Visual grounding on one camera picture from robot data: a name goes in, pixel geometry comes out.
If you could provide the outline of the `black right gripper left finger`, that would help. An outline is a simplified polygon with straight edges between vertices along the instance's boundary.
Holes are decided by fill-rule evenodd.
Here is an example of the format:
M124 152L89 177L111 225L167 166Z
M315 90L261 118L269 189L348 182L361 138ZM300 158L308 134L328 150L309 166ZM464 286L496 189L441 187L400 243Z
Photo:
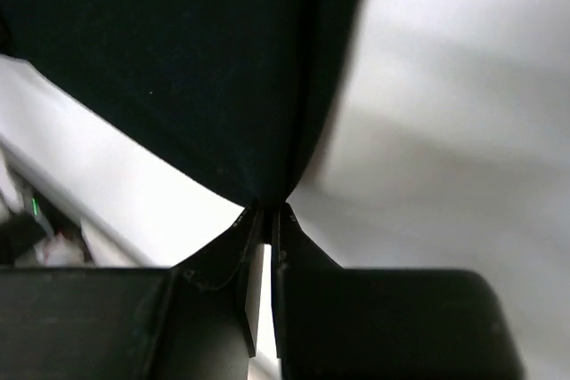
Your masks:
M42 235L1 227L4 379L244 379L256 351L262 212L171 268L23 268Z

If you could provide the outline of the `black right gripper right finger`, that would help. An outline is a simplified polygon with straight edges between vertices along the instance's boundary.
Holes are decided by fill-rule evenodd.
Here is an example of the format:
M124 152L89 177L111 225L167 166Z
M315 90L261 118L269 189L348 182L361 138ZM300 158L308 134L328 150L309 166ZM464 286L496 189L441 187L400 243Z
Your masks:
M349 269L272 218L272 310L285 379L520 379L497 295L479 274Z

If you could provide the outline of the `black t shirt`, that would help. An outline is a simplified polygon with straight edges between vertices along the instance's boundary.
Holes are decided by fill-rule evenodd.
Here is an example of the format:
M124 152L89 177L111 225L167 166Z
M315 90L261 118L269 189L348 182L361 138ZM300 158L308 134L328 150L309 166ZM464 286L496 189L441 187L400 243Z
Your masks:
M360 0L1 0L1 50L245 206L297 186Z

